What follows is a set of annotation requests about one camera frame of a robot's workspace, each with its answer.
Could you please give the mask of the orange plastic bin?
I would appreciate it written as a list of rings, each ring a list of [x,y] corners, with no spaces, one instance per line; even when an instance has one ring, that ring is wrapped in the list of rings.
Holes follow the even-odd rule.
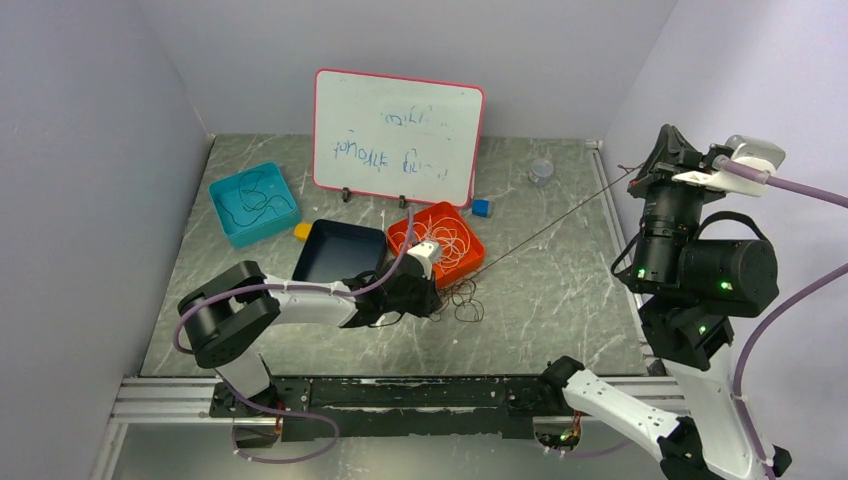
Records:
[[[389,249],[398,254],[425,240],[437,241],[442,256],[434,267],[436,287],[445,289],[482,266],[485,247],[458,210],[447,202],[431,205],[386,231]]]

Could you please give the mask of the navy blue tray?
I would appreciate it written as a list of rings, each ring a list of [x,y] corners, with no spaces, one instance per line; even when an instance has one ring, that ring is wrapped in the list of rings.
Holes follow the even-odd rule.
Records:
[[[382,230],[319,219],[311,226],[291,279],[329,283],[353,278],[381,267],[387,249]]]

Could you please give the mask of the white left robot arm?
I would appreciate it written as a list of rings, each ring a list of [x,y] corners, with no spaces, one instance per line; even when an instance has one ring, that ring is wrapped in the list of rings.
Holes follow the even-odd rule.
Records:
[[[339,329],[382,327],[404,317],[426,318],[442,306],[432,265],[403,255],[377,271],[331,283],[284,280],[244,261],[184,297],[172,345],[235,390],[237,403],[261,416],[277,388],[254,343],[277,325]]]

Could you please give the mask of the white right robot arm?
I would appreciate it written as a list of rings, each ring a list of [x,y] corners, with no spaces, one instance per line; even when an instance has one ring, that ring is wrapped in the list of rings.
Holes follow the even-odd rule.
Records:
[[[638,311],[641,328],[680,388],[686,413],[653,407],[568,356],[541,374],[539,398],[548,412],[571,408],[602,421],[648,452],[669,479],[775,479],[792,461],[739,410],[732,378],[732,319],[759,316],[779,293],[774,246],[760,230],[749,239],[703,237],[719,221],[752,225],[737,212],[702,213],[732,191],[719,181],[715,162],[741,147],[734,139],[703,153],[676,127],[662,126],[627,188],[644,203],[624,250],[631,264],[610,268],[630,292],[647,296]]]

